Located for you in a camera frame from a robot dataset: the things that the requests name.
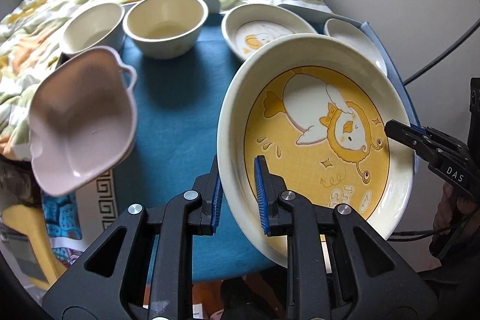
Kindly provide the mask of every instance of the white wall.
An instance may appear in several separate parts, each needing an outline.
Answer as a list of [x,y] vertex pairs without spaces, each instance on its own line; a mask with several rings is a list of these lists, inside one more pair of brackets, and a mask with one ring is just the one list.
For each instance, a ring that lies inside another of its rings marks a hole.
[[[369,21],[403,79],[433,60],[480,17],[480,0],[324,0],[337,14]],[[480,31],[407,90],[420,121],[466,141],[470,78],[480,76]],[[398,230],[431,229],[442,182],[420,167]],[[436,264],[429,240],[395,245],[417,270]]]

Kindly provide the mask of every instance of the triangular cutout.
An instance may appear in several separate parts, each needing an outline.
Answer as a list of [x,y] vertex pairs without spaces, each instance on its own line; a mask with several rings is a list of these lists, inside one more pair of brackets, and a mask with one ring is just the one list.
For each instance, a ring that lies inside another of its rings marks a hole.
[[85,270],[104,277],[110,277],[115,269],[115,263],[122,248],[126,228],[117,229],[103,245],[86,262]]
[[392,271],[394,269],[395,265],[390,257],[383,252],[377,243],[375,243],[375,241],[368,236],[363,229],[355,227],[353,233],[357,239],[367,274],[370,277],[376,277],[384,272]]

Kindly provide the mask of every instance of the plate with cartoon print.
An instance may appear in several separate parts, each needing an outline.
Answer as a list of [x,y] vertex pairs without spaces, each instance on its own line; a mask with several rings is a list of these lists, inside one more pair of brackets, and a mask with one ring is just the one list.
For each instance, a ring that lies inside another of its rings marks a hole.
[[[261,228],[254,158],[317,205],[347,203],[384,237],[405,210],[413,151],[385,123],[408,124],[397,92],[366,57],[341,41],[294,34],[266,44],[238,70],[220,112],[217,153],[232,214],[264,255],[287,265],[286,238]],[[326,245],[325,261],[329,269]]]

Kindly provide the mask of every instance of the cartoon eye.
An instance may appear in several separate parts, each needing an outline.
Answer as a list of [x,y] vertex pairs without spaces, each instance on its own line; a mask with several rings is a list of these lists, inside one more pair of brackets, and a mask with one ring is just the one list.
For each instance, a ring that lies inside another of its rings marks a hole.
[[363,173],[363,183],[367,184],[370,182],[370,172],[365,170]]

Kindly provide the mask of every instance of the bowl handle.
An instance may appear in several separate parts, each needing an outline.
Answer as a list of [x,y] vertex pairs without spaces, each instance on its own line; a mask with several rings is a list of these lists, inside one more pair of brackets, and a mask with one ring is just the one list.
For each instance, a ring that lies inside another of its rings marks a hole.
[[137,82],[137,71],[131,65],[126,64],[121,64],[120,68],[130,75],[130,85],[127,87],[127,91],[131,92],[135,87],[135,83]]

